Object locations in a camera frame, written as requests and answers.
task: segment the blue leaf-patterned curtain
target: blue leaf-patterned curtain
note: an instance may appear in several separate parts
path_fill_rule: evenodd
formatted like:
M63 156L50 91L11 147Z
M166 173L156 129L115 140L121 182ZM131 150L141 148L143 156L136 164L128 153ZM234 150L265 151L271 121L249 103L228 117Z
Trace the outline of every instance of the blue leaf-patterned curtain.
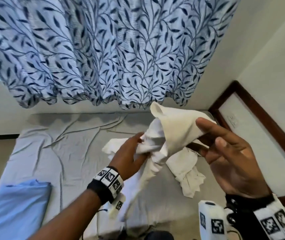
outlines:
M0 79L22 107L187 103L240 0L0 0Z

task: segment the gray bed sheet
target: gray bed sheet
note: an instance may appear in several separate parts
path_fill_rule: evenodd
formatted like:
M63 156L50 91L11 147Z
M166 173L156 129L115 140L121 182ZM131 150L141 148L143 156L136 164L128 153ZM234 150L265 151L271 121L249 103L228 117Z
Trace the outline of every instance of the gray bed sheet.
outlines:
M145 131L153 120L151 113L38 114L17 138L14 150L0 179L0 185L29 179L52 183L52 194L43 224L67 207L85 189L96 173L110 160L101 149L111 138L126 138ZM84 232L84 239L118 232L123 228L198 217L202 199L224 204L221 189L203 158L198 170L207 179L193 199L182 189L167 166L141 192L126 222L98 212Z

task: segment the blue folded fabric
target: blue folded fabric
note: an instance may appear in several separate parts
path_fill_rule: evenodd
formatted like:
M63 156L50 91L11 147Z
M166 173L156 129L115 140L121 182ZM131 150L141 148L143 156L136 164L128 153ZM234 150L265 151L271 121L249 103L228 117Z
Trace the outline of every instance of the blue folded fabric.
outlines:
M37 180L0 188L0 239L27 239L40 227L51 184Z

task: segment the switch plate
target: switch plate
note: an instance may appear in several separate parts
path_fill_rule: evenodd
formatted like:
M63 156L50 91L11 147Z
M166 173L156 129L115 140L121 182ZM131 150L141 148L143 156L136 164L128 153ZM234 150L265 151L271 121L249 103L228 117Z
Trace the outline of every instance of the switch plate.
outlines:
M227 114L227 119L231 123L232 127L234 127L234 128L238 127L239 121L233 113L229 112Z

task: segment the white towel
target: white towel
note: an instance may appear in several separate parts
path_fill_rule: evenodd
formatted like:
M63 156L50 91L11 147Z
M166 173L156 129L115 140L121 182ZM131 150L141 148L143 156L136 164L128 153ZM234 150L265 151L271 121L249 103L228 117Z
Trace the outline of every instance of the white towel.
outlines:
M197 171L197 160L197 153L185 147L169 157L166 162L175 179L180 182L183 195L189 198L193 198L195 192L200 191L199 186L206 178Z
M150 110L156 118L141 137L143 142L137 146L136 153L150 152L151 156L135 175L124 182L121 192L126 196L126 201L118 214L121 221L127 219L132 202L149 180L161 170L167 159L203 135L196 126L196 119L204 117L211 120L199 111L168 108L156 102L151 104ZM102 151L114 154L124 141L125 139L112 139Z

